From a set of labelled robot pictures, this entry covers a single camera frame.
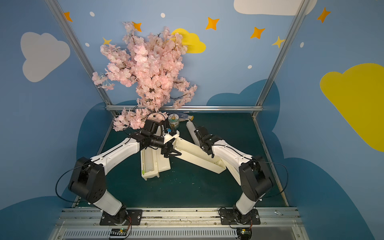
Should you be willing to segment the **aluminium rail base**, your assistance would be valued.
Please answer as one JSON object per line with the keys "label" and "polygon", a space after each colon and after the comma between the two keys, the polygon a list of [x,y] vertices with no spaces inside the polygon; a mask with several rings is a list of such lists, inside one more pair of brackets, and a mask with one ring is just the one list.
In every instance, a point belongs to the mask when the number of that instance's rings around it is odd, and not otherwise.
{"label": "aluminium rail base", "polygon": [[251,240],[307,240],[296,208],[256,208],[260,225],[222,225],[219,208],[133,208],[143,210],[139,226],[100,226],[96,208],[63,209],[51,240],[109,240],[111,229],[126,228],[124,240],[236,240],[236,229],[251,229]]}

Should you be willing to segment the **plastic wrap roll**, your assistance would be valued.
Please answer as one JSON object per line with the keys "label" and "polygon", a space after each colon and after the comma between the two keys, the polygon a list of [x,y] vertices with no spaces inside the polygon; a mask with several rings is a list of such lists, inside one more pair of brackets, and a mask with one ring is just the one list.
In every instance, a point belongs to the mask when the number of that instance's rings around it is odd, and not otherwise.
{"label": "plastic wrap roll", "polygon": [[141,162],[142,162],[142,176],[152,174],[155,170],[155,164],[153,160],[153,149],[146,148],[141,151]]}
{"label": "plastic wrap roll", "polygon": [[187,121],[186,123],[187,129],[192,137],[192,140],[195,145],[200,146],[200,141],[195,133],[196,127],[192,121]]}

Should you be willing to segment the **pink cherry blossom tree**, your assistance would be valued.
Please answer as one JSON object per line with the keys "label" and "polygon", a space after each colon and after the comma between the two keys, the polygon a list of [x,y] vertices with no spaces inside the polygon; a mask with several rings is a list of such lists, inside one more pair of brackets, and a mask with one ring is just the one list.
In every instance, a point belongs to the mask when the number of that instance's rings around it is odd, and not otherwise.
{"label": "pink cherry blossom tree", "polygon": [[168,103],[178,109],[189,103],[197,90],[179,73],[183,69],[183,55],[187,46],[183,45],[183,35],[170,33],[168,28],[158,34],[150,34],[146,39],[137,36],[134,22],[123,23],[127,33],[123,40],[126,49],[112,44],[103,44],[101,54],[109,63],[104,73],[94,72],[92,81],[100,88],[113,90],[115,82],[129,88],[136,86],[137,106],[123,109],[113,120],[116,132],[144,127],[145,120],[160,122],[168,118],[160,109]]}

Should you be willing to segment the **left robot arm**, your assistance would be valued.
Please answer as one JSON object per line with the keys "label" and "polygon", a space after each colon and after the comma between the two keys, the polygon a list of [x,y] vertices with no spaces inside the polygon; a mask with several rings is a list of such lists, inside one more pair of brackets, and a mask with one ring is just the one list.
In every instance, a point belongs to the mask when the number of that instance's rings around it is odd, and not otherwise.
{"label": "left robot arm", "polygon": [[107,174],[130,156],[147,148],[159,150],[165,158],[180,156],[181,153],[173,146],[179,135],[167,121],[146,120],[143,128],[129,133],[113,148],[91,159],[78,159],[74,168],[69,170],[72,175],[68,189],[101,210],[106,225],[128,225],[130,217],[126,206],[107,190]]}

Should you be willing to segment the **small plastic bottle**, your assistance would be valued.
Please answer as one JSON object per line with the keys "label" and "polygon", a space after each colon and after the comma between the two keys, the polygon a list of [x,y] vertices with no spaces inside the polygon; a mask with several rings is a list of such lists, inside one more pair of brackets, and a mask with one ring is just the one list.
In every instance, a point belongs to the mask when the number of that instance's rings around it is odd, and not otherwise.
{"label": "small plastic bottle", "polygon": [[184,121],[193,121],[194,116],[190,116],[187,113],[178,113],[179,116],[179,121],[184,122]]}

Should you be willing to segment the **right small circuit board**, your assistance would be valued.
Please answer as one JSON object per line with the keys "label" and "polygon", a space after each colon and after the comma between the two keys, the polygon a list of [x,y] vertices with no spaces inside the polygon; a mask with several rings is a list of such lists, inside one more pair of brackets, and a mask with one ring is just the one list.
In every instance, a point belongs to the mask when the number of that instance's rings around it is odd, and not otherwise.
{"label": "right small circuit board", "polygon": [[252,238],[252,230],[251,229],[236,229],[237,232],[237,240],[250,240]]}

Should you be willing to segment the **white wrap dispenser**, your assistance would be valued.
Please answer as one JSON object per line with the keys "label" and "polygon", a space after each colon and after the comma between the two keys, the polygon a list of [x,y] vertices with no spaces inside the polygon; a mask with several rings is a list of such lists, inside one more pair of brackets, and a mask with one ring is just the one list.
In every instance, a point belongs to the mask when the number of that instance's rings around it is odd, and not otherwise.
{"label": "white wrap dispenser", "polygon": [[199,146],[181,138],[177,138],[173,142],[173,146],[176,151],[181,153],[181,155],[177,156],[177,158],[217,174],[220,174],[224,170],[228,169],[239,186],[241,185],[240,174],[237,170],[235,170],[235,167],[230,165],[227,161],[217,156],[212,158],[211,155],[208,155]]}

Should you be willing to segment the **small circuit board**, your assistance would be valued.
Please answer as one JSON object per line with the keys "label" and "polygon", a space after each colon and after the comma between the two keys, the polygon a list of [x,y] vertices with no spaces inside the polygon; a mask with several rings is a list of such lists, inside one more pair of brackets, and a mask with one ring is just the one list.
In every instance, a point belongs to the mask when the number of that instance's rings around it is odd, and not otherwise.
{"label": "small circuit board", "polygon": [[109,240],[124,240],[128,236],[128,229],[118,228],[111,229],[109,233]]}
{"label": "small circuit board", "polygon": [[252,230],[251,229],[236,229],[237,232],[237,240],[250,240],[252,238]]}

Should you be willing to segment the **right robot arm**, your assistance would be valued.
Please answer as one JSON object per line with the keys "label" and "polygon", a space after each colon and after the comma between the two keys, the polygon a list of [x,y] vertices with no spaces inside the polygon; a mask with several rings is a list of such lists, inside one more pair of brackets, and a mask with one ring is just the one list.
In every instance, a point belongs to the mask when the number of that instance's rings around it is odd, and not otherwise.
{"label": "right robot arm", "polygon": [[233,207],[233,218],[237,224],[252,223],[256,215],[254,206],[274,187],[271,163],[264,161],[262,157],[254,157],[237,150],[224,139],[210,134],[205,127],[198,127],[194,133],[204,152],[221,158],[239,174],[243,193]]}

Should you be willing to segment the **dispenser base tray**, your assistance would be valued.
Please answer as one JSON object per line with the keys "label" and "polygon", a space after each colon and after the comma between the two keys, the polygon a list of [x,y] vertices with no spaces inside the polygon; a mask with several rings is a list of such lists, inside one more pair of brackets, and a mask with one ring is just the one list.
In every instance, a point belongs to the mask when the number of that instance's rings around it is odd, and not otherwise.
{"label": "dispenser base tray", "polygon": [[154,177],[160,177],[158,167],[159,152],[159,149],[154,148],[141,150],[141,176],[145,181]]}

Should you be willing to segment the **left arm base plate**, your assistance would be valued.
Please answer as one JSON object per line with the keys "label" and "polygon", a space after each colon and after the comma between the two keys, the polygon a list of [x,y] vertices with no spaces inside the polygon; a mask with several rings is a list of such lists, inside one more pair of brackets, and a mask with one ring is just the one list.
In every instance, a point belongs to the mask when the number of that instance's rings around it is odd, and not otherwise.
{"label": "left arm base plate", "polygon": [[100,226],[139,226],[143,210],[121,209],[116,215],[103,212]]}

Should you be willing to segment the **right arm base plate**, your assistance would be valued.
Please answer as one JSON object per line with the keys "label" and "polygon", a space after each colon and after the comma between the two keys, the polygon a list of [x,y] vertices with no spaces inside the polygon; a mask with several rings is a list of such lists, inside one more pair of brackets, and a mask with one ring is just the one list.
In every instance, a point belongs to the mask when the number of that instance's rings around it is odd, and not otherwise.
{"label": "right arm base plate", "polygon": [[237,209],[220,208],[218,210],[222,225],[260,225],[259,212],[252,209],[249,213],[242,215]]}

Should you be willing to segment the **dispenser lid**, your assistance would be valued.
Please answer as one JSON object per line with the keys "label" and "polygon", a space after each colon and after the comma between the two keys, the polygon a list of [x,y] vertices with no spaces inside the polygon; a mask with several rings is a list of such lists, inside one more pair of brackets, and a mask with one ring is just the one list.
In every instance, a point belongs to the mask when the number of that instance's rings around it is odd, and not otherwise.
{"label": "dispenser lid", "polygon": [[157,175],[160,175],[160,173],[170,170],[170,160],[161,154],[161,149],[155,150],[154,147],[151,149],[153,149],[153,160],[155,164],[154,172],[156,172]]}

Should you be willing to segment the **green printed cup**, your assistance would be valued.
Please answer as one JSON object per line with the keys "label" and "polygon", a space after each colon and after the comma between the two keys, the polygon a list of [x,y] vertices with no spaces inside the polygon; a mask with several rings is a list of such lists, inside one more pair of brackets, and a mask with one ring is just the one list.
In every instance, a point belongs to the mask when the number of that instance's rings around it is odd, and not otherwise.
{"label": "green printed cup", "polygon": [[172,129],[177,129],[180,125],[180,118],[178,114],[170,114],[168,116],[168,121]]}

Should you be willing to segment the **left small circuit board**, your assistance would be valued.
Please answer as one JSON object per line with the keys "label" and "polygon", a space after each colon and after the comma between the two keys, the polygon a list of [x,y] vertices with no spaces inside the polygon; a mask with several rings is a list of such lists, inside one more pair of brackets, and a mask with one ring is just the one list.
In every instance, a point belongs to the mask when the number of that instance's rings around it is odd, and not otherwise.
{"label": "left small circuit board", "polygon": [[128,229],[118,228],[111,229],[109,233],[109,240],[124,240],[128,236]]}

